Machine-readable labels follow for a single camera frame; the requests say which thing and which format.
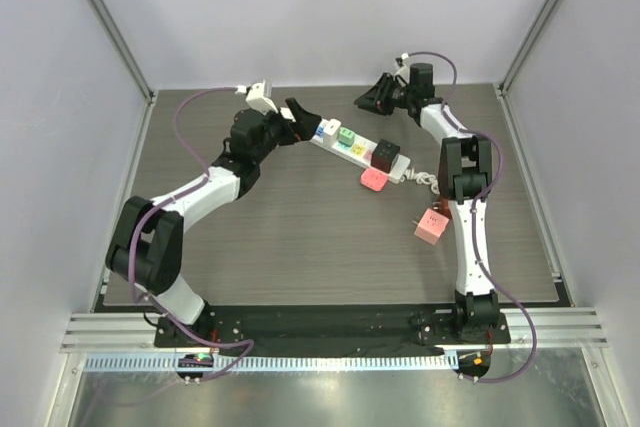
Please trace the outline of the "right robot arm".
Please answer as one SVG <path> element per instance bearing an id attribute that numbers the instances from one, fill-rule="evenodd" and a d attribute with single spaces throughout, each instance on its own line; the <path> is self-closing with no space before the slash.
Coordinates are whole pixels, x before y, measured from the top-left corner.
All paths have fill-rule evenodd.
<path id="1" fill-rule="evenodd" d="M 486 201 L 493 181 L 492 145 L 457 120 L 436 95 L 430 63 L 396 60 L 396 73 L 384 73 L 354 104 L 388 116 L 403 109 L 440 146 L 437 183 L 447 203 L 456 241 L 454 306 L 444 319 L 448 334 L 460 343 L 488 343 L 499 328 L 500 308 L 489 278 Z"/>

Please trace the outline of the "green cube plug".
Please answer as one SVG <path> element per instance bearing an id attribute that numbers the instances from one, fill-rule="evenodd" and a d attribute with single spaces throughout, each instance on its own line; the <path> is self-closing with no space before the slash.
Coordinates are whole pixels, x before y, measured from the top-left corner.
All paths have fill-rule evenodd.
<path id="1" fill-rule="evenodd" d="M 355 142 L 356 134 L 345 127 L 341 127 L 338 132 L 338 142 L 340 145 L 351 148 Z"/>

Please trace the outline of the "black cube plug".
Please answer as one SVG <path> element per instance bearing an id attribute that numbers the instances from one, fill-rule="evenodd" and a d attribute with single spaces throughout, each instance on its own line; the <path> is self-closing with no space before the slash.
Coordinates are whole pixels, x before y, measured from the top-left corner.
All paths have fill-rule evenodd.
<path id="1" fill-rule="evenodd" d="M 371 154 L 370 166 L 384 173 L 390 173 L 400 154 L 400 150 L 399 145 L 381 139 Z"/>

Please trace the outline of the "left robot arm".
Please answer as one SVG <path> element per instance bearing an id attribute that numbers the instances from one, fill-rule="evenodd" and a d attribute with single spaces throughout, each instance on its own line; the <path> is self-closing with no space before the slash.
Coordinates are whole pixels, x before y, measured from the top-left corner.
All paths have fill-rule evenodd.
<path id="1" fill-rule="evenodd" d="M 184 236 L 214 210 L 255 185 L 260 165 L 278 147 L 312 139 L 322 121 L 294 98 L 282 109 L 237 112 L 223 150 L 202 175 L 155 199 L 129 198 L 107 249 L 107 269 L 144 293 L 176 326 L 188 345 L 208 345 L 211 307 L 181 274 Z"/>

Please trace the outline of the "left aluminium frame post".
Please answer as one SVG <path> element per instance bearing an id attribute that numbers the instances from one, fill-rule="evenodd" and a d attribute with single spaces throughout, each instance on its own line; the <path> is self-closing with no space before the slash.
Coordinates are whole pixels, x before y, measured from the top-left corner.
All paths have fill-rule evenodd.
<path id="1" fill-rule="evenodd" d="M 145 102 L 150 105 L 154 99 L 154 90 L 150 87 L 135 60 L 106 2 L 104 0 L 87 0 L 87 2 L 137 89 L 145 99 Z"/>

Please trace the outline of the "small pink cube plug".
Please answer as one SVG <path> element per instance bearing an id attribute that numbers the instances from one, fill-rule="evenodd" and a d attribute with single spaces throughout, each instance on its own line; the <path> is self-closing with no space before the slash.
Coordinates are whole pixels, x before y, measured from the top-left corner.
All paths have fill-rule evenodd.
<path id="1" fill-rule="evenodd" d="M 387 182 L 388 176 L 374 168 L 367 168 L 360 176 L 360 184 L 374 192 L 381 192 Z"/>

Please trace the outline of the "aluminium frame post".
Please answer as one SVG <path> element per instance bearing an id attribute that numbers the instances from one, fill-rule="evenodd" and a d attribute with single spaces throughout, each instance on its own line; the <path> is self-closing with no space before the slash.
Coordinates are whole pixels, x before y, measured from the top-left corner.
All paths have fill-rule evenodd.
<path id="1" fill-rule="evenodd" d="M 87 2 L 137 89 L 145 99 L 145 102 L 150 105 L 154 99 L 154 90 L 150 87 L 135 60 L 106 2 L 104 0 L 87 0 Z"/>
<path id="2" fill-rule="evenodd" d="M 534 17 L 533 23 L 516 51 L 516 55 L 510 63 L 504 78 L 496 85 L 497 91 L 501 97 L 506 96 L 514 84 L 516 77 L 531 55 L 537 42 L 540 40 L 547 25 L 551 22 L 561 2 L 562 0 L 543 0 Z"/>

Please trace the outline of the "right aluminium frame post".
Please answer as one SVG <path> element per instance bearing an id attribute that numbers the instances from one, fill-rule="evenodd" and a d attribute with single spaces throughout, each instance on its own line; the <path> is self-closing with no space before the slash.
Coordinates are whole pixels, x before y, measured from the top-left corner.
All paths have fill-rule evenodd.
<path id="1" fill-rule="evenodd" d="M 534 17 L 533 23 L 516 51 L 516 55 L 510 63 L 504 78 L 496 85 L 497 91 L 501 97 L 506 96 L 514 84 L 516 77 L 531 55 L 537 42 L 540 40 L 547 25 L 551 22 L 561 2 L 562 0 L 543 0 Z"/>

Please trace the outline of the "white power strip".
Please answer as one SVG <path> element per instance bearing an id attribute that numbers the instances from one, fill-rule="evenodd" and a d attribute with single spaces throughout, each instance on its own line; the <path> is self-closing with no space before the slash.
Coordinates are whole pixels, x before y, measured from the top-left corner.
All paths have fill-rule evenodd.
<path id="1" fill-rule="evenodd" d="M 310 142 L 320 147 L 321 149 L 363 169 L 372 168 L 370 166 L 371 154 L 378 142 L 367 139 L 366 137 L 363 137 L 350 129 L 356 134 L 355 142 L 351 148 L 340 145 L 338 141 L 331 147 L 324 145 L 323 128 L 329 120 L 331 119 L 322 119 L 322 122 L 316 131 L 316 134 L 311 138 Z"/>

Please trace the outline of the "white charger plug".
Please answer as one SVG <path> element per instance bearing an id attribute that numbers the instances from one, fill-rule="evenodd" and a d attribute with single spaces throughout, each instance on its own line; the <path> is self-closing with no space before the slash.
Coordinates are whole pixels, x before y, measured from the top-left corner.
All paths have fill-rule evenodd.
<path id="1" fill-rule="evenodd" d="M 323 144 L 329 147 L 338 141 L 342 123 L 338 119 L 329 120 L 323 128 Z"/>

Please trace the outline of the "aluminium front rail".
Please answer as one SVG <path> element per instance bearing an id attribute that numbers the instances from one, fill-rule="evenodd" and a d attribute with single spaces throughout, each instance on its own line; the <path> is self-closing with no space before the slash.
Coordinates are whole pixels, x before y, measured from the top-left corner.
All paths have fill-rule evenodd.
<path id="1" fill-rule="evenodd" d="M 592 307 L 530 308 L 540 348 L 606 348 L 608 341 Z M 62 352 L 133 352 L 154 348 L 155 331 L 138 313 L 74 314 Z"/>

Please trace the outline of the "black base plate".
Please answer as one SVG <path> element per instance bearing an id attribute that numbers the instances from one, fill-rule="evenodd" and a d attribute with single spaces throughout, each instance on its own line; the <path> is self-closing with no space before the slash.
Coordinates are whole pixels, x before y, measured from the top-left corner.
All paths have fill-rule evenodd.
<path id="1" fill-rule="evenodd" d="M 381 337 L 403 344 L 506 345 L 511 341 L 506 316 L 496 306 L 466 312 L 456 304 L 210 306 L 182 331 L 165 316 L 158 320 L 155 344 L 187 346 L 197 339 L 256 345 L 268 341 L 346 342 Z"/>

